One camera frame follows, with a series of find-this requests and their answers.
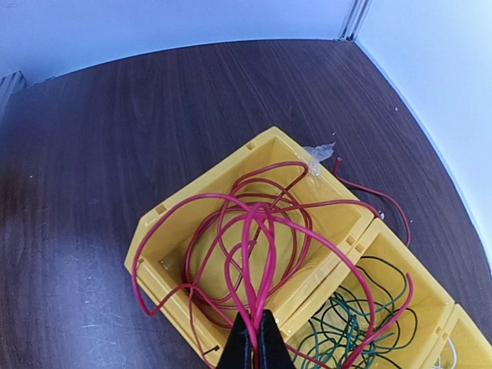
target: green wire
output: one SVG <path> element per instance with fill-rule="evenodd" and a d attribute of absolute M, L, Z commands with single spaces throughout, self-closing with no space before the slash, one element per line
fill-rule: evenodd
<path fill-rule="evenodd" d="M 400 271 L 398 268 L 392 265 L 392 263 L 385 261 L 384 259 L 375 256 L 365 256 L 362 257 L 361 260 L 362 259 L 379 261 L 380 263 L 383 263 L 389 268 L 395 270 L 404 281 L 403 291 L 399 293 L 395 298 L 393 298 L 391 293 L 386 288 L 384 288 L 384 286 L 378 284 L 365 269 L 357 266 L 357 268 L 365 274 L 367 279 L 374 286 L 376 286 L 376 288 L 383 291 L 384 294 L 386 294 L 389 298 L 389 302 L 374 302 L 374 304 L 377 306 L 376 313 L 385 315 L 381 322 L 376 326 L 376 329 L 379 329 L 380 327 L 384 326 L 400 310 L 396 308 L 396 304 L 407 293 L 407 279 L 402 271 Z M 348 294 L 350 296 L 350 299 L 347 300 L 343 293 Z M 362 329 L 362 327 L 360 326 L 359 318 L 363 318 L 369 324 L 370 321 L 367 317 L 369 317 L 371 313 L 366 312 L 367 309 L 363 308 L 363 304 L 367 304 L 367 300 L 357 298 L 346 287 L 339 286 L 339 288 L 330 296 L 326 303 L 323 304 L 323 306 L 321 306 L 320 309 L 316 311 L 314 316 L 308 321 L 309 325 L 311 326 L 312 334 L 304 337 L 304 339 L 299 344 L 298 351 L 301 351 L 303 346 L 306 345 L 310 339 L 314 339 L 314 346 L 308 347 L 307 351 L 303 352 L 306 353 L 307 356 L 313 357 L 323 364 L 328 365 L 328 363 L 333 363 L 334 369 L 340 369 L 343 362 L 361 344 L 361 342 L 365 339 L 367 335 L 367 331 Z M 338 317 L 342 324 L 344 324 L 343 328 L 337 327 L 336 325 L 333 325 L 325 320 L 330 311 L 334 312 L 334 315 L 331 315 L 332 320 L 334 317 Z M 398 364 L 396 364 L 385 355 L 392 351 L 402 350 L 408 347 L 414 340 L 415 334 L 417 333 L 418 319 L 415 311 L 413 311 L 412 309 L 407 309 L 407 311 L 413 314 L 415 321 L 414 330 L 408 342 L 398 345 L 401 338 L 401 326 L 397 321 L 395 324 L 397 333 L 395 334 L 395 332 L 390 332 L 384 334 L 378 339 L 371 342 L 367 347 L 364 348 L 361 354 L 360 362 L 358 362 L 358 364 L 354 364 L 353 368 L 368 369 L 377 358 L 381 358 L 387 363 L 395 366 L 397 369 L 401 369 Z M 319 334 L 322 334 L 324 336 L 324 339 L 320 340 L 318 337 Z M 392 345 L 381 345 L 381 342 L 387 340 L 390 337 L 395 337 Z M 330 344 L 331 346 L 323 349 L 322 346 L 324 344 Z M 292 361 L 295 363 L 297 358 L 298 356 L 294 355 Z M 301 369 L 320 368 L 318 364 L 312 363 L 308 359 L 302 360 L 303 361 L 301 362 Z"/>

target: cable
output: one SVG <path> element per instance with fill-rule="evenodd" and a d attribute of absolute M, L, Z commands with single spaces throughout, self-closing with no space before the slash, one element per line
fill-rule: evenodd
<path fill-rule="evenodd" d="M 454 346 L 453 341 L 450 338 L 447 339 L 447 343 L 449 344 L 449 346 L 451 347 L 451 351 L 453 352 L 453 364 L 449 367 L 449 369 L 454 369 L 458 364 L 458 355 L 456 352 L 456 347 Z M 432 369 L 446 369 L 444 367 L 441 367 L 440 355 L 439 358 L 437 359 L 437 365 L 434 365 Z"/>
<path fill-rule="evenodd" d="M 296 177 L 287 187 L 282 187 L 280 184 L 266 179 L 264 177 L 259 178 L 258 175 L 263 175 L 264 173 L 279 168 L 285 167 L 299 167 L 301 168 L 301 173 Z M 305 163 L 299 161 L 288 161 L 283 163 L 278 163 L 275 165 L 269 165 L 265 168 L 253 171 L 246 175 L 240 177 L 232 186 L 229 194 L 198 194 L 191 198 L 181 201 L 179 204 L 175 205 L 172 209 L 164 214 L 150 229 L 150 231 L 144 236 L 138 249 L 135 253 L 135 258 L 132 265 L 132 284 L 138 300 L 141 305 L 142 310 L 148 316 L 156 315 L 162 306 L 178 291 L 186 290 L 188 292 L 188 307 L 190 315 L 190 325 L 191 330 L 194 335 L 194 339 L 197 342 L 198 350 L 204 362 L 210 367 L 213 366 L 207 361 L 204 351 L 201 347 L 200 341 L 198 340 L 197 332 L 194 328 L 193 321 L 193 307 L 198 307 L 201 312 L 213 323 L 220 327 L 231 328 L 232 321 L 226 315 L 225 311 L 235 310 L 243 317 L 244 323 L 250 335 L 251 343 L 255 352 L 255 366 L 258 367 L 258 341 L 257 335 L 260 328 L 261 313 L 264 310 L 267 299 L 279 288 L 281 288 L 288 279 L 296 273 L 304 262 L 304 259 L 308 255 L 309 248 L 312 241 L 317 241 L 334 254 L 336 254 L 350 269 L 351 273 L 354 274 L 358 282 L 360 283 L 362 290 L 365 295 L 365 300 L 369 306 L 369 326 L 367 328 L 366 337 L 361 340 L 359 345 L 345 358 L 342 364 L 342 369 L 348 369 L 357 360 L 357 358 L 363 354 L 364 348 L 371 344 L 371 342 L 377 340 L 405 311 L 413 297 L 413 282 L 409 274 L 406 275 L 406 281 L 408 282 L 409 294 L 407 300 L 402 305 L 401 310 L 396 312 L 395 315 L 385 323 L 383 327 L 378 327 L 375 329 L 375 319 L 376 319 L 376 307 L 374 305 L 374 299 L 371 294 L 371 289 L 369 288 L 364 275 L 362 272 L 356 268 L 351 261 L 345 256 L 343 252 L 338 250 L 338 248 L 333 245 L 328 240 L 324 239 L 320 235 L 314 233 L 313 231 L 313 221 L 311 216 L 308 214 L 306 209 L 317 208 L 322 206 L 335 206 L 335 205 L 357 205 L 364 207 L 371 211 L 374 216 L 379 217 L 377 211 L 370 206 L 361 201 L 353 200 L 337 200 L 337 201 L 322 201 L 313 204 L 299 204 L 295 197 L 290 193 L 290 190 L 301 181 L 308 174 L 308 166 Z M 250 193 L 246 192 L 247 186 L 252 184 L 262 184 L 271 186 L 275 191 L 279 191 L 279 195 L 270 195 L 265 193 Z M 247 201 L 248 198 L 261 199 L 259 202 Z M 182 265 L 182 280 L 183 283 L 174 288 L 170 293 L 162 300 L 153 310 L 148 310 L 141 292 L 138 288 L 138 266 L 144 258 L 142 258 L 142 252 L 145 245 L 149 242 L 155 232 L 171 217 L 178 209 L 183 208 L 185 205 L 190 204 L 193 201 L 199 201 L 202 199 L 220 199 L 224 202 L 219 211 L 216 211 L 208 215 L 202 223 L 198 226 L 194 235 L 191 238 L 190 244 L 186 250 L 184 261 Z M 289 216 L 289 212 L 298 211 L 301 215 L 302 224 L 294 223 Z M 225 216 L 231 215 L 227 222 L 225 221 Z M 230 251 L 225 247 L 223 237 L 224 234 L 234 225 L 241 222 L 243 224 L 241 241 L 236 244 Z M 253 237 L 251 237 L 252 227 L 256 227 L 253 232 Z M 292 233 L 292 254 L 288 262 L 288 265 L 283 270 L 282 277 L 277 284 L 274 284 L 275 268 L 277 267 L 277 251 L 275 245 L 275 228 L 274 225 L 279 224 L 286 226 L 291 229 Z M 193 251 L 196 250 L 198 242 L 204 233 L 214 226 L 217 226 L 217 235 L 215 236 L 212 243 L 208 246 L 207 253 L 201 262 L 201 266 L 195 276 L 191 275 L 191 258 Z M 264 264 L 264 273 L 261 279 L 261 283 L 256 291 L 250 276 L 249 260 L 250 256 L 254 250 L 254 247 L 258 244 L 258 237 L 263 234 L 267 239 L 267 257 Z M 301 249 L 298 252 L 298 240 L 297 234 L 304 235 L 304 240 L 302 241 Z M 213 299 L 206 295 L 203 290 L 199 287 L 201 277 L 204 273 L 205 268 L 208 265 L 208 261 L 211 258 L 212 252 L 217 249 L 217 247 L 222 251 L 225 256 L 224 262 L 224 279 L 228 288 L 228 294 L 219 299 Z M 234 259 L 236 253 L 241 254 L 242 265 L 239 265 Z M 236 281 L 232 280 L 231 277 L 231 267 L 233 267 L 238 272 L 238 277 Z M 241 301 L 238 297 L 239 286 L 244 288 L 246 293 L 246 301 Z M 212 309 L 221 321 L 218 321 L 215 316 L 210 314 L 210 309 Z M 302 353 L 296 351 L 293 347 L 288 349 L 298 354 L 301 357 L 305 357 Z M 319 365 L 323 368 L 328 368 L 320 361 L 316 359 L 308 358 L 311 362 Z"/>
<path fill-rule="evenodd" d="M 403 220 L 404 226 L 405 226 L 405 231 L 407 232 L 407 247 L 410 247 L 410 241 L 411 241 L 411 232 L 410 232 L 410 224 L 408 223 L 407 215 L 405 215 L 405 212 L 403 211 L 403 208 L 389 195 L 384 194 L 383 192 L 379 192 L 376 190 L 372 190 L 370 188 L 361 186 L 360 184 L 355 184 L 354 182 L 347 181 L 346 179 L 340 178 L 340 176 L 337 174 L 338 167 L 340 166 L 341 163 L 341 158 L 337 158 L 337 161 L 335 162 L 335 166 L 333 168 L 333 176 L 339 180 L 341 183 L 348 187 L 356 188 L 357 190 L 362 190 L 364 192 L 367 192 L 369 194 L 375 194 L 376 196 L 386 198 L 391 204 L 395 206 L 395 208 L 398 210 L 398 212 L 401 215 L 401 219 Z"/>
<path fill-rule="evenodd" d="M 402 296 L 407 293 L 409 286 L 403 272 L 388 261 L 375 256 L 363 256 L 361 261 L 364 259 L 382 264 L 373 266 L 374 269 L 381 269 L 384 267 L 391 268 L 403 278 L 402 292 L 394 298 L 388 289 L 377 283 L 366 270 L 357 265 L 357 268 L 363 271 L 366 278 L 368 278 L 377 289 L 383 291 L 389 298 L 389 302 L 374 302 L 377 306 L 376 312 L 385 315 L 377 325 L 377 329 L 379 329 L 379 327 L 384 326 L 396 313 L 398 313 L 400 308 L 396 308 L 396 305 Z M 367 304 L 365 299 L 357 298 L 354 293 L 344 285 L 339 286 L 326 303 L 321 306 L 308 321 L 312 333 L 301 340 L 298 351 L 302 351 L 308 357 L 313 357 L 324 364 L 329 363 L 333 364 L 333 367 L 340 368 L 341 365 L 343 365 L 343 359 L 346 360 L 348 355 L 353 353 L 360 346 L 361 341 L 363 341 L 364 337 L 367 335 L 367 332 L 361 326 L 361 321 L 366 321 L 368 323 L 367 313 L 364 312 L 363 308 L 364 304 Z M 392 351 L 405 349 L 415 338 L 418 327 L 417 314 L 410 308 L 407 308 L 405 312 L 412 313 L 414 317 L 414 329 L 407 342 L 400 343 L 401 326 L 399 322 L 396 321 L 396 333 L 391 332 L 373 340 L 361 353 L 358 364 L 352 364 L 352 367 L 366 369 L 374 363 L 376 358 L 379 358 L 392 364 L 397 369 L 401 368 L 397 363 L 385 355 Z M 323 336 L 322 340 L 318 339 L 319 335 Z M 394 337 L 391 344 L 382 344 L 382 341 L 386 341 L 390 339 L 390 337 Z M 309 341 L 312 342 L 313 339 L 314 346 L 303 349 L 303 347 Z M 298 356 L 294 355 L 292 360 L 295 363 L 297 359 Z M 301 369 L 307 367 L 308 360 L 304 359 L 301 362 Z"/>

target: red wire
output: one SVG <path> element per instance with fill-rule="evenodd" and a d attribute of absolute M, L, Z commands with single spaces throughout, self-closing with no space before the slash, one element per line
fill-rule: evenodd
<path fill-rule="evenodd" d="M 266 178 L 255 178 L 254 176 L 257 175 L 262 175 L 268 171 L 278 169 L 278 168 L 284 168 L 284 167 L 301 167 L 302 172 L 299 174 L 298 177 L 296 177 L 286 188 L 283 188 L 281 185 L 278 183 L 268 180 Z M 311 216 L 308 214 L 306 209 L 309 208 L 316 208 L 320 206 L 332 206 L 332 205 L 342 205 L 342 204 L 351 204 L 351 205 L 357 205 L 357 206 L 362 206 L 364 208 L 369 209 L 374 216 L 379 217 L 379 214 L 377 213 L 376 209 L 371 207 L 369 204 L 365 204 L 360 201 L 353 201 L 353 200 L 337 200 L 337 201 L 322 201 L 319 203 L 313 203 L 313 204 L 299 204 L 295 197 L 289 192 L 299 181 L 301 181 L 306 175 L 308 174 L 308 167 L 306 164 L 298 162 L 298 161 L 291 161 L 291 162 L 284 162 L 284 163 L 278 163 L 276 165 L 270 165 L 268 167 L 259 169 L 257 171 L 248 173 L 246 175 L 243 175 L 240 177 L 232 186 L 230 194 L 199 194 L 196 195 L 192 198 L 188 198 L 176 206 L 174 206 L 171 210 L 165 213 L 165 215 L 160 218 L 150 229 L 150 231 L 144 236 L 144 239 L 138 246 L 138 250 L 135 253 L 135 259 L 133 262 L 133 267 L 132 267 L 132 284 L 133 288 L 135 291 L 135 294 L 138 299 L 138 303 L 141 305 L 142 310 L 148 315 L 148 316 L 154 316 L 156 315 L 159 310 L 162 308 L 162 306 L 171 298 L 176 292 L 181 291 L 181 290 L 189 290 L 188 292 L 188 308 L 189 308 L 189 314 L 190 314 L 190 324 L 191 324 L 191 330 L 194 335 L 194 339 L 197 342 L 198 350 L 201 353 L 201 356 L 204 360 L 204 362 L 210 367 L 213 368 L 213 366 L 207 361 L 204 351 L 201 347 L 200 340 L 198 339 L 198 334 L 194 326 L 194 318 L 193 318 L 193 307 L 197 306 L 201 312 L 204 314 L 207 319 L 209 319 L 211 322 L 215 323 L 216 325 L 220 327 L 225 327 L 225 328 L 231 328 L 232 327 L 232 321 L 231 319 L 223 312 L 223 311 L 229 311 L 229 310 L 236 310 L 241 314 L 243 317 L 243 320 L 246 324 L 246 327 L 248 329 L 248 333 L 251 338 L 252 346 L 255 351 L 255 367 L 258 367 L 258 342 L 257 342 L 257 336 L 258 332 L 260 329 L 260 323 L 261 323 L 261 313 L 264 310 L 264 306 L 266 305 L 267 299 L 274 293 L 276 292 L 279 288 L 281 288 L 285 283 L 287 283 L 288 279 L 294 275 L 298 271 L 298 269 L 301 267 L 301 265 L 304 262 L 304 259 L 306 258 L 309 247 L 311 245 L 312 240 L 316 240 L 323 244 L 325 247 L 329 248 L 331 251 L 333 251 L 350 269 L 351 272 L 356 276 L 356 278 L 359 280 L 361 283 L 361 286 L 364 290 L 364 293 L 366 294 L 366 298 L 370 307 L 370 324 L 369 328 L 367 330 L 367 336 L 363 343 L 361 344 L 360 347 L 358 347 L 354 352 L 352 352 L 351 355 L 347 358 L 345 361 L 346 363 L 353 363 L 359 354 L 363 351 L 364 347 L 371 343 L 374 339 L 379 337 L 383 333 L 383 329 L 387 329 L 389 327 L 389 323 L 386 324 L 383 328 L 379 329 L 378 331 L 374 332 L 374 325 L 375 325 L 375 306 L 374 306 L 374 299 L 372 298 L 371 290 L 367 285 L 367 282 L 364 279 L 364 276 L 362 275 L 361 272 L 351 263 L 351 261 L 341 252 L 339 251 L 331 242 L 328 240 L 322 238 L 318 234 L 313 232 L 312 226 L 313 226 L 313 221 L 311 219 Z M 271 187 L 275 188 L 276 190 L 280 191 L 279 195 L 272 195 L 272 194 L 265 194 L 265 193 L 238 193 L 241 189 L 245 188 L 245 186 L 254 184 L 254 183 L 261 183 L 264 185 L 270 185 Z M 138 266 L 140 264 L 141 260 L 141 255 L 142 252 L 145 248 L 145 245 L 148 243 L 148 241 L 151 239 L 151 237 L 155 234 L 155 232 L 166 222 L 166 220 L 172 216 L 179 208 L 185 206 L 186 204 L 189 204 L 192 201 L 197 201 L 200 199 L 204 198 L 219 198 L 224 200 L 224 204 L 222 205 L 221 209 L 219 211 L 216 211 L 209 216 L 207 216 L 202 223 L 198 226 L 197 230 L 195 231 L 193 237 L 191 238 L 190 244 L 188 245 L 187 251 L 184 256 L 184 261 L 183 261 L 183 267 L 182 267 L 182 279 L 183 283 L 178 285 L 176 288 L 174 288 L 166 297 L 163 301 L 161 301 L 152 311 L 148 310 L 145 303 L 143 302 L 141 292 L 138 288 L 138 282 L 137 282 L 137 270 Z M 243 202 L 240 200 L 240 198 L 260 198 L 264 199 L 265 201 L 272 201 L 272 202 Z M 299 225 L 294 223 L 289 215 L 287 214 L 288 212 L 291 211 L 299 211 L 301 213 L 301 218 L 303 225 Z M 233 214 L 237 213 L 238 215 L 229 220 L 226 224 L 224 224 L 224 217 L 226 214 Z M 191 275 L 191 256 L 194 251 L 194 249 L 197 247 L 198 242 L 200 238 L 204 235 L 204 233 L 210 229 L 211 227 L 214 226 L 214 224 L 217 222 L 217 235 L 215 236 L 215 239 L 212 241 L 211 245 L 208 247 L 207 254 L 204 257 L 204 260 L 201 262 L 201 266 L 197 272 L 197 274 L 192 277 Z M 236 244 L 230 251 L 227 250 L 225 247 L 225 244 L 222 240 L 224 234 L 227 232 L 227 230 L 234 224 L 237 224 L 238 222 L 243 222 L 243 234 L 241 237 L 241 242 L 239 244 Z M 256 232 L 254 233 L 254 236 L 251 238 L 250 237 L 250 229 L 252 224 L 255 223 L 258 228 Z M 291 229 L 292 232 L 292 254 L 291 258 L 288 262 L 287 267 L 284 269 L 284 273 L 282 274 L 280 281 L 274 285 L 274 276 L 275 276 L 275 268 L 276 268 L 276 258 L 277 258 L 277 252 L 275 248 L 275 239 L 274 239 L 274 224 L 282 224 L 284 226 L 287 226 Z M 302 242 L 301 250 L 299 251 L 299 255 L 297 256 L 298 252 L 298 243 L 297 243 L 297 233 L 301 232 L 304 235 L 304 240 Z M 258 292 L 254 289 L 254 286 L 251 282 L 251 276 L 250 276 L 250 271 L 249 271 L 249 258 L 251 256 L 252 251 L 254 250 L 254 247 L 257 244 L 257 239 L 260 235 L 260 233 L 263 233 L 263 235 L 267 238 L 268 241 L 268 254 L 267 254 L 267 259 L 265 262 L 264 266 L 264 274 L 261 279 L 261 283 L 258 287 Z M 219 246 L 219 248 L 222 250 L 225 256 L 225 263 L 224 263 L 224 277 L 225 277 L 225 282 L 226 285 L 228 286 L 228 294 L 224 298 L 219 298 L 219 299 L 212 299 L 206 295 L 200 288 L 199 288 L 199 283 L 201 280 L 201 277 L 204 273 L 204 270 L 208 264 L 208 261 L 212 255 L 212 252 L 214 249 Z M 241 251 L 241 260 L 242 266 L 240 266 L 236 261 L 234 261 L 233 256 L 234 253 L 237 251 Z M 236 282 L 233 282 L 231 280 L 231 273 L 230 273 L 230 267 L 233 266 L 238 272 L 239 272 L 239 277 L 236 280 Z M 411 281 L 410 276 L 407 276 L 409 285 L 411 286 L 410 288 L 410 293 L 407 299 L 406 304 L 408 305 L 411 301 L 412 295 L 413 295 L 413 284 Z M 244 290 L 246 292 L 246 300 L 247 301 L 241 301 L 241 299 L 238 297 L 237 291 L 240 285 L 244 286 Z M 229 300 L 232 300 L 233 304 L 226 304 Z M 401 309 L 400 314 L 403 314 L 404 310 L 406 309 L 406 306 L 404 305 Z M 212 309 L 215 311 L 215 313 L 218 314 L 218 316 L 223 319 L 224 322 L 218 321 L 215 317 L 211 316 L 209 309 Z M 395 315 L 395 317 L 392 319 L 392 321 L 396 321 L 396 319 L 399 317 L 399 315 Z M 306 357 L 302 353 L 299 353 L 292 347 L 288 347 L 289 350 L 293 351 L 296 354 L 299 354 L 302 357 L 307 358 L 308 360 L 311 360 L 317 365 L 320 365 L 323 368 L 328 368 L 326 365 L 323 365 L 322 363 L 316 361 L 315 359 Z"/>
<path fill-rule="evenodd" d="M 405 215 L 403 208 L 392 197 L 390 197 L 387 194 L 384 194 L 383 192 L 379 192 L 379 191 L 364 187 L 360 184 L 355 184 L 354 182 L 350 182 L 350 181 L 347 181 L 346 179 L 340 178 L 340 176 L 337 174 L 337 170 L 338 170 L 338 167 L 340 166 L 340 163 L 341 163 L 341 158 L 337 158 L 337 161 L 335 162 L 335 166 L 333 168 L 333 175 L 335 176 L 335 178 L 337 180 L 339 180 L 341 183 L 343 183 L 344 185 L 346 185 L 348 187 L 356 188 L 356 189 L 365 191 L 369 194 L 375 194 L 376 196 L 386 198 L 396 207 L 396 209 L 400 212 L 401 219 L 403 219 L 403 222 L 405 224 L 405 230 L 407 232 L 407 243 L 406 243 L 406 245 L 407 245 L 407 247 L 410 247 L 410 241 L 411 241 L 410 224 L 408 223 L 407 215 Z"/>

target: yellow plastic bin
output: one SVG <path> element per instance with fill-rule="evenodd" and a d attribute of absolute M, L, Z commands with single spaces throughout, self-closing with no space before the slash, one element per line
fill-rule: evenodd
<path fill-rule="evenodd" d="M 465 310 L 456 304 L 440 333 L 440 340 L 437 341 L 426 361 L 422 364 L 422 369 L 432 368 L 437 364 L 439 357 L 441 367 L 452 367 L 454 355 L 448 338 L 456 350 L 455 369 L 492 368 L 492 346 Z"/>
<path fill-rule="evenodd" d="M 372 221 L 348 256 L 351 260 L 357 260 L 362 254 L 364 256 L 382 258 L 392 263 L 404 274 L 409 273 L 411 275 L 414 282 L 414 298 L 410 308 L 415 311 L 418 318 L 417 332 L 408 347 L 392 351 L 385 356 L 402 368 L 420 368 L 432 347 L 440 339 L 441 332 L 454 306 L 453 299 L 380 219 Z M 403 290 L 404 283 L 396 272 L 394 272 L 395 275 L 388 273 L 387 268 L 381 268 L 381 264 L 375 264 L 370 259 L 360 259 L 357 265 L 363 267 L 378 284 L 384 286 L 393 296 L 398 295 Z M 331 273 L 343 274 L 343 270 L 346 273 L 348 272 L 345 264 L 340 263 Z M 364 292 L 353 274 L 349 274 L 341 285 L 350 290 L 356 297 L 364 298 Z M 381 289 L 376 288 L 371 282 L 369 282 L 369 286 L 375 301 L 389 302 L 389 297 Z M 338 284 L 336 282 L 332 283 L 330 275 L 328 275 L 320 287 L 313 291 L 307 301 L 315 304 L 316 307 L 314 309 L 317 310 L 337 288 Z M 407 293 L 396 303 L 396 308 L 404 303 L 406 297 Z M 293 314 L 291 319 L 301 316 L 303 308 L 305 308 L 304 305 Z M 384 314 L 378 313 L 377 317 L 379 320 L 383 319 Z M 411 313 L 404 313 L 398 322 L 401 325 L 401 339 L 399 342 L 403 344 L 409 340 L 414 331 L 415 319 Z M 392 331 L 396 332 L 395 327 L 391 328 L 387 333 Z M 288 343 L 294 348 L 298 348 L 303 338 L 310 333 L 309 325 L 305 324 L 303 327 L 298 328 L 297 333 L 288 340 Z M 385 342 L 393 342 L 392 337 L 387 338 L 387 340 L 381 341 L 379 344 L 384 345 Z M 371 367 L 394 369 L 392 364 L 379 357 L 375 358 Z"/>
<path fill-rule="evenodd" d="M 138 223 L 131 242 L 125 260 L 126 268 L 131 272 L 131 264 L 142 238 L 148 233 L 151 226 L 178 202 L 200 193 L 228 193 L 237 178 L 267 165 L 283 161 L 308 163 L 309 160 L 309 154 L 286 134 L 278 128 L 268 129 L 144 215 Z M 282 185 L 288 185 L 300 174 L 300 170 L 292 167 L 275 169 L 264 176 Z M 257 186 L 254 188 L 256 192 L 264 190 L 257 184 L 253 185 Z M 357 199 L 324 168 L 321 168 L 321 173 L 318 176 L 309 174 L 307 178 L 292 188 L 291 193 L 302 204 L 336 199 Z M 148 242 L 138 267 L 138 283 L 153 302 L 158 303 L 170 290 L 182 282 L 181 265 L 193 232 L 203 219 L 217 211 L 221 205 L 222 201 L 211 199 L 186 205 L 174 213 Z M 348 253 L 353 248 L 355 241 L 374 219 L 369 210 L 357 205 L 335 205 L 314 208 L 308 212 L 313 218 L 314 231 L 332 241 L 344 253 Z M 241 225 L 232 229 L 236 230 L 235 234 L 231 231 L 232 236 L 226 234 L 224 237 L 225 243 L 230 248 L 236 245 L 240 239 Z M 275 234 L 278 240 L 277 254 L 282 255 L 291 252 L 290 230 L 280 226 L 279 229 L 275 228 Z M 207 235 L 210 239 L 214 236 L 215 234 Z M 263 260 L 260 256 L 260 259 L 251 262 L 251 274 L 261 275 L 258 270 L 255 273 L 254 266 L 263 266 L 264 257 L 265 255 L 263 255 Z M 209 263 L 213 263 L 214 260 L 216 259 L 212 256 Z M 336 255 L 313 241 L 301 269 L 268 300 L 267 308 L 273 312 L 279 325 L 288 320 L 339 262 L 340 260 Z M 224 260 L 222 258 L 217 259 L 216 263 L 218 264 L 217 270 L 204 274 L 199 285 L 206 293 L 219 298 L 226 295 L 223 277 Z M 184 291 L 178 292 L 161 311 L 198 352 L 190 329 L 187 294 Z M 216 364 L 228 338 L 228 330 L 213 325 L 196 307 L 194 307 L 193 312 L 195 329 L 204 351 L 216 346 L 219 347 L 217 351 L 207 354 L 207 359 L 212 364 Z"/>

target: white wall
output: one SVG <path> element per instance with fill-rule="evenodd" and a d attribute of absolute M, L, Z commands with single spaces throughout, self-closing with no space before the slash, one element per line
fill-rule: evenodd
<path fill-rule="evenodd" d="M 335 38 L 351 0 L 0 0 L 0 61 L 41 81 L 210 42 Z"/>
<path fill-rule="evenodd" d="M 15 73 L 18 69 L 9 65 L 6 61 L 0 59 L 0 79 L 5 77 L 6 75 L 11 75 Z"/>
<path fill-rule="evenodd" d="M 373 0 L 358 40 L 434 141 L 468 205 L 489 262 L 491 19 L 488 0 Z"/>

